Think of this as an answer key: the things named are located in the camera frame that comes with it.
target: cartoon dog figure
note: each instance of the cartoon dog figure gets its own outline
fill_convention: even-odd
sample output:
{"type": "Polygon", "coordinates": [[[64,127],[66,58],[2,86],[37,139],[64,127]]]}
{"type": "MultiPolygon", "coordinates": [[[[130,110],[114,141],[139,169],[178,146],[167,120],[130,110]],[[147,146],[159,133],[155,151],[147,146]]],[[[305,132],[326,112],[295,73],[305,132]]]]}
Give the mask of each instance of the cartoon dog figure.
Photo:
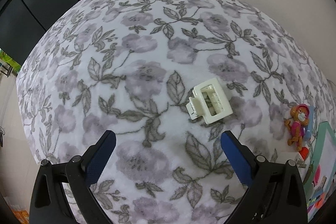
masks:
{"type": "Polygon", "coordinates": [[[289,132],[292,135],[292,138],[288,140],[288,145],[291,146],[294,142],[296,142],[297,151],[301,151],[302,149],[302,138],[305,134],[304,127],[306,127],[309,123],[309,107],[306,104],[300,104],[291,108],[290,112],[293,117],[294,122],[291,123],[290,119],[285,121],[285,125],[287,126],[289,132]]]}

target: screw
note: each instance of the screw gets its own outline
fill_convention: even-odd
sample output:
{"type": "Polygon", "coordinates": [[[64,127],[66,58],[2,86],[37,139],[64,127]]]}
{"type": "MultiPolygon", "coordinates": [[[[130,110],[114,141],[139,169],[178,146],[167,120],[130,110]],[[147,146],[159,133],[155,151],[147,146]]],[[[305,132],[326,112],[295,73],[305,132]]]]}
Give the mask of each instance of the screw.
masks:
{"type": "Polygon", "coordinates": [[[293,161],[293,160],[289,160],[289,161],[288,161],[288,164],[289,164],[290,166],[295,166],[295,165],[296,165],[295,161],[293,161]]]}
{"type": "Polygon", "coordinates": [[[265,157],[264,156],[262,156],[262,155],[258,155],[257,156],[257,161],[258,162],[264,162],[266,159],[265,159],[265,157]]]}
{"type": "Polygon", "coordinates": [[[44,159],[41,161],[41,166],[46,166],[49,163],[49,160],[44,159]]]}
{"type": "Polygon", "coordinates": [[[72,157],[71,161],[72,162],[79,162],[81,159],[82,159],[82,157],[80,155],[76,155],[76,156],[72,157]]]}

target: fabric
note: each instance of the fabric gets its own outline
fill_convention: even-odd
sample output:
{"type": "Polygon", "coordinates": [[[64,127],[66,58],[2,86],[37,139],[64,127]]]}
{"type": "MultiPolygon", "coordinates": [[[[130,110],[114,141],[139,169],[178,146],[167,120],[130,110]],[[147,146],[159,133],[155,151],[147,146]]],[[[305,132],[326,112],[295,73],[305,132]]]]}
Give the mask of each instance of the fabric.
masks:
{"type": "Polygon", "coordinates": [[[223,223],[246,190],[221,150],[224,130],[275,161],[296,149],[284,125],[292,106],[315,106],[310,157],[318,124],[336,124],[335,95],[307,52],[240,0],[81,0],[33,49],[17,94],[36,162],[66,162],[116,133],[91,186],[115,223],[223,223]],[[234,113],[190,120],[192,88],[213,77],[234,113]]]}

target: colorful toy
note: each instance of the colorful toy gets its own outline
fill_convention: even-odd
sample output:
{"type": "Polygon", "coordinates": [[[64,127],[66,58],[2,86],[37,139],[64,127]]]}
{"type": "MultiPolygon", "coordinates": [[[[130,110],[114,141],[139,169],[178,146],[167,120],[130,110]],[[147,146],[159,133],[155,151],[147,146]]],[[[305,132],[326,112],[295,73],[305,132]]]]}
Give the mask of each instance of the colorful toy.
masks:
{"type": "Polygon", "coordinates": [[[300,104],[291,108],[290,114],[294,120],[292,125],[290,119],[285,121],[285,125],[292,135],[292,138],[290,138],[287,143],[291,146],[296,142],[297,151],[301,151],[302,149],[302,138],[305,135],[304,127],[309,124],[309,113],[309,107],[306,104],[300,104]]]}
{"type": "Polygon", "coordinates": [[[309,155],[309,149],[307,147],[302,147],[302,149],[299,151],[301,157],[303,158],[303,160],[306,160],[306,158],[309,155]]]}
{"type": "Polygon", "coordinates": [[[336,173],[336,136],[328,122],[319,124],[315,147],[307,174],[303,180],[308,220],[311,220],[326,200],[336,173]]]}

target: blue gripper pad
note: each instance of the blue gripper pad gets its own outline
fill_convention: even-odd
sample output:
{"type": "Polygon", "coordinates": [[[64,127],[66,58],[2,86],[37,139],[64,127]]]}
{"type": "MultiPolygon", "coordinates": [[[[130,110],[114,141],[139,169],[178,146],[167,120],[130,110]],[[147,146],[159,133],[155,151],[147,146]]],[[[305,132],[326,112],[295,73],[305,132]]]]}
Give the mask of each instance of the blue gripper pad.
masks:
{"type": "Polygon", "coordinates": [[[115,133],[111,130],[106,130],[98,142],[88,148],[87,152],[89,152],[91,147],[96,151],[86,167],[85,184],[87,187],[90,187],[91,184],[97,183],[116,146],[116,143],[117,138],[115,133]]]}
{"type": "Polygon", "coordinates": [[[231,131],[225,131],[222,133],[220,145],[240,182],[250,187],[253,182],[252,169],[243,153],[249,152],[251,155],[248,156],[254,157],[253,153],[246,146],[241,145],[231,131]]]}
{"type": "Polygon", "coordinates": [[[305,127],[305,134],[303,136],[303,141],[309,141],[312,131],[313,131],[313,120],[314,120],[314,106],[309,106],[309,124],[305,127]]]}

